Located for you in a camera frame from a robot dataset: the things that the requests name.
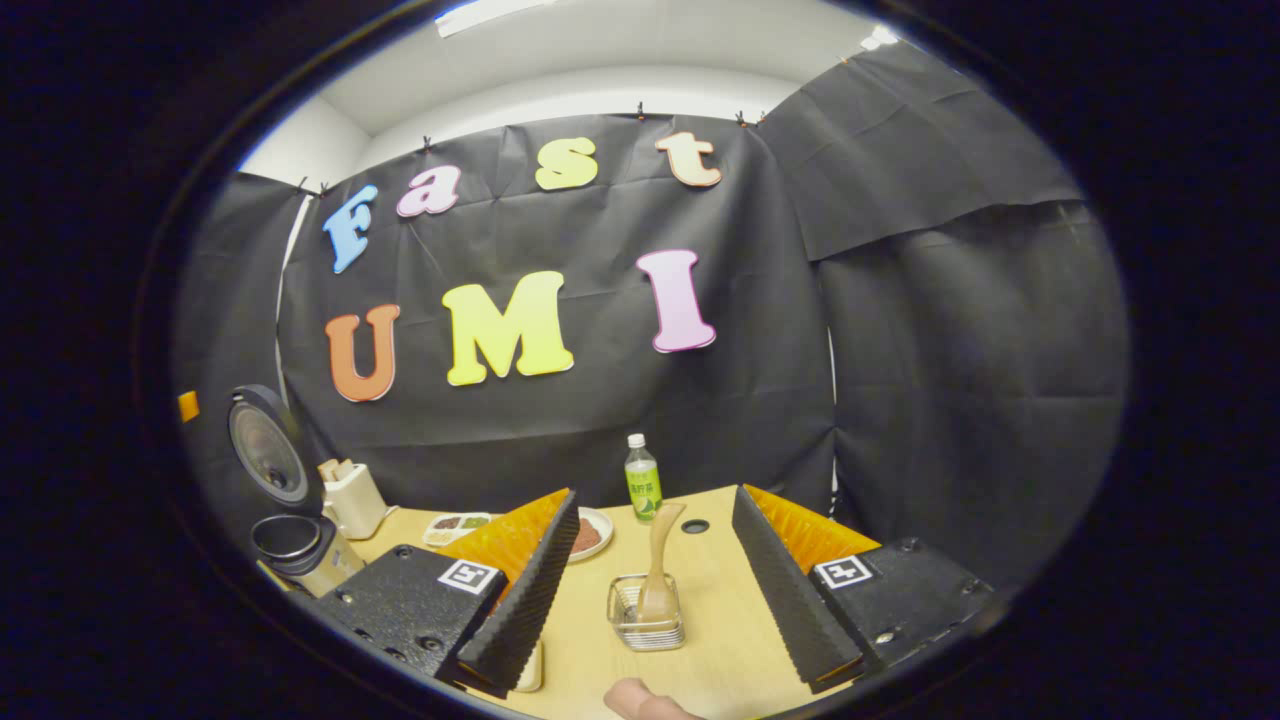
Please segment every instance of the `letter m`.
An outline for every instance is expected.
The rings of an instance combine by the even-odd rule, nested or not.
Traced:
[[[476,359],[476,348],[499,378],[511,372],[516,343],[521,342],[516,369],[522,375],[562,373],[573,366],[573,354],[564,350],[559,332],[559,310],[556,293],[564,284],[564,275],[556,272],[530,273],[516,283],[499,313],[489,293],[477,284],[465,284],[444,293],[440,302],[453,314],[453,369],[449,384],[468,386],[484,382],[485,368]]]

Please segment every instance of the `ceiling light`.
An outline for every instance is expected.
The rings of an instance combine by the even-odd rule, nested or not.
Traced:
[[[462,32],[494,18],[500,18],[520,10],[536,8],[539,5],[550,5],[554,1],[556,0],[475,0],[475,3],[458,5],[439,18],[435,18],[435,29],[439,31],[440,37],[448,37],[453,33]]]
[[[872,37],[879,40],[881,45],[893,45],[897,42],[897,36],[884,26],[876,26],[876,29],[872,31]]]

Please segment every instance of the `green tea bottle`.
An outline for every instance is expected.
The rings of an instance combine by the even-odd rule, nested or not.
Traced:
[[[653,520],[654,512],[662,505],[662,486],[658,484],[658,461],[644,448],[643,434],[627,436],[627,446],[631,448],[631,455],[627,455],[623,469],[627,473],[627,491],[631,492],[631,507],[636,511],[636,520],[648,523]]]

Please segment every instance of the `blue letter f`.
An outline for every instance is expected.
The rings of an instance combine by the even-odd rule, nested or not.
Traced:
[[[324,232],[329,233],[329,240],[333,241],[333,254],[335,256],[333,263],[334,273],[346,270],[347,265],[356,258],[360,258],[360,254],[369,245],[369,238],[360,237],[358,231],[367,231],[369,223],[372,222],[372,215],[369,213],[366,202],[370,202],[374,197],[378,197],[378,188],[366,184],[346,205],[338,208],[338,211],[329,215],[329,219],[325,220]]]

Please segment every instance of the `food on plate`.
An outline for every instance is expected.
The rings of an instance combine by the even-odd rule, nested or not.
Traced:
[[[429,547],[440,547],[466,536],[476,528],[489,524],[493,516],[488,512],[449,512],[438,516],[428,527],[422,542]]]
[[[595,529],[595,525],[593,525],[590,520],[586,518],[579,518],[577,521],[577,538],[573,541],[573,550],[570,551],[571,553],[593,548],[595,547],[595,543],[600,542],[600,532]]]
[[[426,536],[422,537],[422,541],[426,544],[449,544],[451,542],[453,542],[453,538],[454,538],[453,533],[447,533],[442,530],[428,530]]]

